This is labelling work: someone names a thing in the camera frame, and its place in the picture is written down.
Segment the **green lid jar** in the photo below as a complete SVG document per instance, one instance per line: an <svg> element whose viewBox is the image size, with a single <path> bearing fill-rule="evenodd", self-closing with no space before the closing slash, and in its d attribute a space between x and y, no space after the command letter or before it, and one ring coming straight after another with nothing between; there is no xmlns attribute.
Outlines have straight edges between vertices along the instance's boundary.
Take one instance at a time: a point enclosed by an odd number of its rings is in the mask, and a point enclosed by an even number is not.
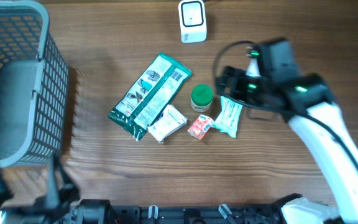
<svg viewBox="0 0 358 224"><path fill-rule="evenodd" d="M212 88L206 84L199 84L191 92L191 107L200 113L210 109L214 93Z"/></svg>

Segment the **teal tissue packet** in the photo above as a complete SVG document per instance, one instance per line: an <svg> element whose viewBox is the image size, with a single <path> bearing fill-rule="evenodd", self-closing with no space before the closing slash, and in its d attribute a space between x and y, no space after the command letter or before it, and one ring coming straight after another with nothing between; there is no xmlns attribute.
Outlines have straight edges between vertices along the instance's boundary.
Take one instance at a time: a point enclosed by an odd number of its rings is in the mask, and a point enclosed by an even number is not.
<svg viewBox="0 0 358 224"><path fill-rule="evenodd" d="M221 112L215 119L213 128L236 138L242 107L241 104L221 96Z"/></svg>

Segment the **small red white carton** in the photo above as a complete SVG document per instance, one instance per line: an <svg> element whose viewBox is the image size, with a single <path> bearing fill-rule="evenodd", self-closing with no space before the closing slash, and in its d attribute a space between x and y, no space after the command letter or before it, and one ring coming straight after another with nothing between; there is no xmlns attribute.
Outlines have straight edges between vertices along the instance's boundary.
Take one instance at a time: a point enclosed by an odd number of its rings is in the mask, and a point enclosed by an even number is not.
<svg viewBox="0 0 358 224"><path fill-rule="evenodd" d="M189 127L188 133L201 140L209 129L213 126L214 120L206 115L199 115L195 122Z"/></svg>

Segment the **white paper packet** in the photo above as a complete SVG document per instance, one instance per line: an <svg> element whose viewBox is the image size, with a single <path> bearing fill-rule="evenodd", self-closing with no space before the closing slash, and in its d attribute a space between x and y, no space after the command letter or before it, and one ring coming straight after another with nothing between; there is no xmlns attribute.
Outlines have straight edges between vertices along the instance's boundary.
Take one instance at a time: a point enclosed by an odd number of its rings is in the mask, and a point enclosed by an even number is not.
<svg viewBox="0 0 358 224"><path fill-rule="evenodd" d="M167 105L159 119L147 130L159 143L163 143L165 138L183 127L187 121L173 105Z"/></svg>

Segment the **green gloves packet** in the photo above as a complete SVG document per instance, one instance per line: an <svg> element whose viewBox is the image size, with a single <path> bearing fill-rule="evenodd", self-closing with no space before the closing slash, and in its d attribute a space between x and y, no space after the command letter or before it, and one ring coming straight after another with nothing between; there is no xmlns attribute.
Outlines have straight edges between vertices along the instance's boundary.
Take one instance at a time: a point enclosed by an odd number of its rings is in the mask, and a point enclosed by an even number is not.
<svg viewBox="0 0 358 224"><path fill-rule="evenodd" d="M141 140L191 76L189 68L160 52L109 112L108 118L135 140Z"/></svg>

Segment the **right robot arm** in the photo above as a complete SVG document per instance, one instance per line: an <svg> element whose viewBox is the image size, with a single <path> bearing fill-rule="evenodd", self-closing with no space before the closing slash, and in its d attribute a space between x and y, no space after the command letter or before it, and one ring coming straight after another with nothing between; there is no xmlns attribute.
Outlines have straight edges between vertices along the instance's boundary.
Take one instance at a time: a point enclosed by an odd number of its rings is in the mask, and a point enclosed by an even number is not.
<svg viewBox="0 0 358 224"><path fill-rule="evenodd" d="M247 41L249 67L212 73L217 93L248 110L281 116L303 141L324 175L336 206L291 194L271 205L271 223L358 223L358 148L328 84L317 73L301 75L291 42L283 37Z"/></svg>

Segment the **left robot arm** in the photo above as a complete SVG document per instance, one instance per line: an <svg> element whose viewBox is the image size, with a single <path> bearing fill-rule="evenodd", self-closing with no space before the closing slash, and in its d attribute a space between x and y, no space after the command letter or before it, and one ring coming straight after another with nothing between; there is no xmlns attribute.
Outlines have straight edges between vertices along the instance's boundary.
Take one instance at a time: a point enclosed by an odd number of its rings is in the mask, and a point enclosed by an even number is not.
<svg viewBox="0 0 358 224"><path fill-rule="evenodd" d="M47 191L31 206L2 208L14 194L0 171L0 223L112 223L114 215L107 200L82 200L80 190L65 172L58 157L48 165Z"/></svg>

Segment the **white barcode scanner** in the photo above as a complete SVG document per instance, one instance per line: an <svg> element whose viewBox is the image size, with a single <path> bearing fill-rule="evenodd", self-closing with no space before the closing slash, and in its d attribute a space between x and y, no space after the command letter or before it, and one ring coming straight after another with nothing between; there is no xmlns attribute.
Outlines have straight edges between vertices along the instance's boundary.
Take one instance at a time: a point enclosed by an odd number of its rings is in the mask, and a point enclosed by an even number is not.
<svg viewBox="0 0 358 224"><path fill-rule="evenodd" d="M182 0L178 4L181 41L204 42L207 38L206 12L202 0Z"/></svg>

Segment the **grey plastic shopping basket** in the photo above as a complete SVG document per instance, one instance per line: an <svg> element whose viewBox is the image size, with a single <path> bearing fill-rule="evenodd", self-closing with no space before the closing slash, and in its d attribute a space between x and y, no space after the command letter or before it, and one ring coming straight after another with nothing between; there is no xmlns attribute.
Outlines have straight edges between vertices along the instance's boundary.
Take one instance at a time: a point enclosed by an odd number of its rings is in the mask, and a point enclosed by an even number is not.
<svg viewBox="0 0 358 224"><path fill-rule="evenodd" d="M0 167L36 166L62 150L70 81L35 1L0 1Z"/></svg>

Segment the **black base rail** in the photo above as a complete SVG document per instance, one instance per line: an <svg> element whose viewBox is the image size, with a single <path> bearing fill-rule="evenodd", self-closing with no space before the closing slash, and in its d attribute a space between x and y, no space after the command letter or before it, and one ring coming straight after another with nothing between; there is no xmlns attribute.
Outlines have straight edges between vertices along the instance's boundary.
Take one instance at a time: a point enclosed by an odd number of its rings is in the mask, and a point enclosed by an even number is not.
<svg viewBox="0 0 358 224"><path fill-rule="evenodd" d="M218 206L212 207L140 207L113 206L113 223L185 224L185 223L281 223L279 212L269 204L228 206L225 215Z"/></svg>

